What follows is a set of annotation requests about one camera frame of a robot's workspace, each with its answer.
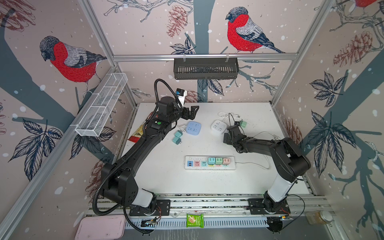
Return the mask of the pink USB charger plug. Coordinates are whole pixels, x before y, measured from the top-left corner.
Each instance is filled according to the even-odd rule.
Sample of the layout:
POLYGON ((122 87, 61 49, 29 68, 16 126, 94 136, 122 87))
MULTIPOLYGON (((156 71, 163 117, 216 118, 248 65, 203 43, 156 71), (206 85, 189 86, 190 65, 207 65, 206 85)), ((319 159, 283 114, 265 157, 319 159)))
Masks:
POLYGON ((231 164, 231 159, 230 158, 223 158, 222 165, 228 166, 230 164, 231 164))

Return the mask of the white multicolour power strip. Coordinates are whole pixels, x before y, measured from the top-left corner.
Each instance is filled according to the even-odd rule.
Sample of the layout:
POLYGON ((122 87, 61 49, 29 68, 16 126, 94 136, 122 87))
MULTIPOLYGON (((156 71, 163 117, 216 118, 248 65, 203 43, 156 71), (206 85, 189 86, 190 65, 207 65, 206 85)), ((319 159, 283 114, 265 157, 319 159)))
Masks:
POLYGON ((186 156, 184 168, 191 171, 234 171, 236 163, 233 156, 186 156))

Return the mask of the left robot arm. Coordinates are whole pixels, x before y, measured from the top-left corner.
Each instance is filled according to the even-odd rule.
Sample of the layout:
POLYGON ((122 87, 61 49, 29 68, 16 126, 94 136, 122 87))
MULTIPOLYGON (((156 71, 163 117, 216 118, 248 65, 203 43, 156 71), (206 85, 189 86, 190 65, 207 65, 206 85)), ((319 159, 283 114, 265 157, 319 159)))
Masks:
POLYGON ((139 189, 135 180, 136 173, 155 146, 177 126, 178 120, 194 120, 200 108, 199 106, 184 107, 178 95, 180 89, 176 92, 172 91, 170 97, 160 98, 158 83, 164 84, 168 89, 171 88, 166 81, 162 79, 155 80, 156 106, 143 124, 142 136, 114 164, 105 164, 103 166, 101 183, 92 199, 92 209, 97 216, 106 216, 122 207, 127 222, 142 235, 150 235, 152 231, 137 227, 129 219, 127 208, 138 207, 149 214, 159 211, 160 208, 157 207, 156 194, 139 189))

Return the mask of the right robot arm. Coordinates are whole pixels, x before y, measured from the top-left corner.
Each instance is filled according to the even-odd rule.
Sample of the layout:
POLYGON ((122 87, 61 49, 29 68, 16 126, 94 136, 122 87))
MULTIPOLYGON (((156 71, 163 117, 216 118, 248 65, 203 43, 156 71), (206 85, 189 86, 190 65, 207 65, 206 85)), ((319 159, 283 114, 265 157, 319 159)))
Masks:
POLYGON ((230 126, 223 142, 233 146, 238 153, 257 153, 270 156, 278 175, 272 186, 264 193, 263 210, 273 214, 286 204, 289 190, 311 168, 310 161, 291 139, 260 140, 247 137, 239 126, 230 126))

